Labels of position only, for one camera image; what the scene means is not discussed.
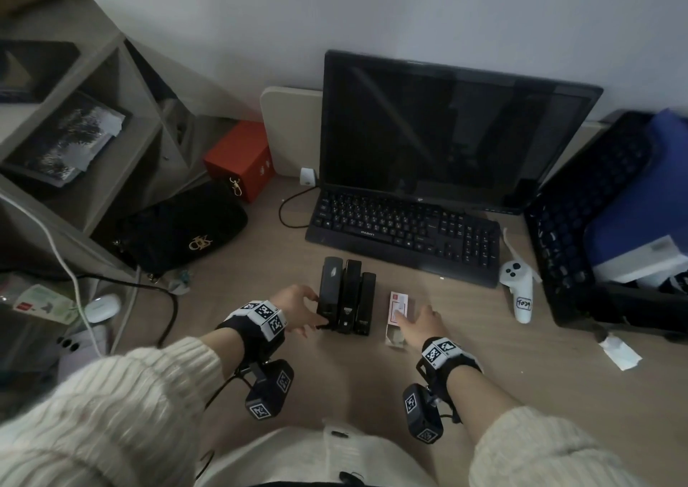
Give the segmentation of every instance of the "computer monitor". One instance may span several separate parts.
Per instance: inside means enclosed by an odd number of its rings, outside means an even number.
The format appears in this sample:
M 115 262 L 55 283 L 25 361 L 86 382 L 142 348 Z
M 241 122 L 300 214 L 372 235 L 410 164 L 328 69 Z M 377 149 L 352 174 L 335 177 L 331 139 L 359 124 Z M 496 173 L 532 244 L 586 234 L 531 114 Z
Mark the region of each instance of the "computer monitor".
M 328 51 L 322 94 L 324 189 L 521 213 L 602 89 Z

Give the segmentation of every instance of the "hand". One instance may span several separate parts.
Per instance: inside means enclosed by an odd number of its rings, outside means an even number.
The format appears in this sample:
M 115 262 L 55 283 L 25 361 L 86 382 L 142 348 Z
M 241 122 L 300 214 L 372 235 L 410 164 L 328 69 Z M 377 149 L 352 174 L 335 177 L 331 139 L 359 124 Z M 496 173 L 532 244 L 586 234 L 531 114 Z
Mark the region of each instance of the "hand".
M 310 311 L 305 307 L 304 299 L 318 300 L 318 294 L 304 284 L 294 284 L 288 288 L 278 291 L 270 301 L 284 313 L 287 319 L 288 332 L 300 333 L 307 336 L 305 326 L 324 326 L 328 323 L 325 317 Z
M 442 316 L 433 311 L 430 305 L 420 309 L 416 322 L 411 322 L 401 312 L 395 312 L 394 317 L 408 344 L 419 352 L 423 351 L 423 343 L 430 337 L 449 337 L 449 332 L 442 322 Z

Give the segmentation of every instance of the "gold logo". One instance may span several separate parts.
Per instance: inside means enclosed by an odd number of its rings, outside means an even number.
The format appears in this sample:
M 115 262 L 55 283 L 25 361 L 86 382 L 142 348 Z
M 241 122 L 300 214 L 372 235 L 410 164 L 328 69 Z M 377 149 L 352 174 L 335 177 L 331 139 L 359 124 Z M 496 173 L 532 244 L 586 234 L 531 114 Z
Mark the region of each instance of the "gold logo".
M 211 245 L 212 240 L 207 240 L 207 237 L 207 235 L 204 235 L 203 237 L 200 235 L 198 237 L 194 237 L 193 241 L 188 244 L 188 247 L 191 250 L 202 250 L 204 248 L 208 248 Z

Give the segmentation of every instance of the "keyboard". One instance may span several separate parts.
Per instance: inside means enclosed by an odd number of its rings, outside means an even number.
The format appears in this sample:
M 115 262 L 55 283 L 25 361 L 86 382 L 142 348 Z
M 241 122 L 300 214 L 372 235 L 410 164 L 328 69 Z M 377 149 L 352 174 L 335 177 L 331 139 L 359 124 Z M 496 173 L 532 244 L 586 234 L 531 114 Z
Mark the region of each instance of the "keyboard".
M 389 197 L 321 191 L 307 241 L 494 288 L 498 222 Z

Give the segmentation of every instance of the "white vr controller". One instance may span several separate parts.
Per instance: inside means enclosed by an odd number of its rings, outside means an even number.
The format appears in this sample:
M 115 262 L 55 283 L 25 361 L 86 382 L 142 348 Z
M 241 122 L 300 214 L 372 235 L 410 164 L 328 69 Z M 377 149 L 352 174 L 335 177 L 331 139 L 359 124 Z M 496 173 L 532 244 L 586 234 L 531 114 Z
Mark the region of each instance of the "white vr controller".
M 541 283 L 542 279 L 516 253 L 506 239 L 506 228 L 503 231 L 504 244 L 511 252 L 512 261 L 504 263 L 500 268 L 500 283 L 509 286 L 514 297 L 514 315 L 521 324 L 528 324 L 532 316 L 532 280 Z

